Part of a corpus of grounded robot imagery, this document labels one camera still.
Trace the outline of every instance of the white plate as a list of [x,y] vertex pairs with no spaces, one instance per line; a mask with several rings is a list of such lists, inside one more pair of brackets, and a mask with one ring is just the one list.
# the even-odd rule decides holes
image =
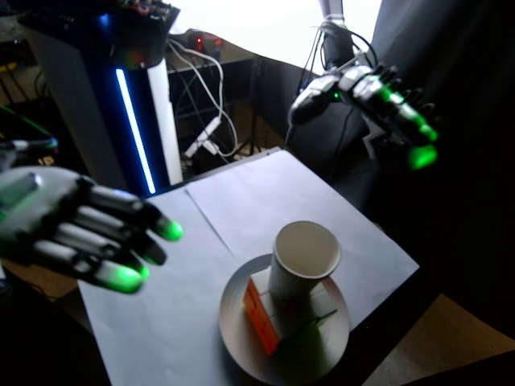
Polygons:
[[329,277],[323,285],[338,307],[320,328],[300,343],[284,347],[272,356],[265,353],[243,306],[251,274],[270,265],[272,255],[256,257],[230,278],[220,302],[222,339],[233,359],[254,378],[273,385],[308,384],[330,372],[340,361],[348,341],[347,305],[338,286]]

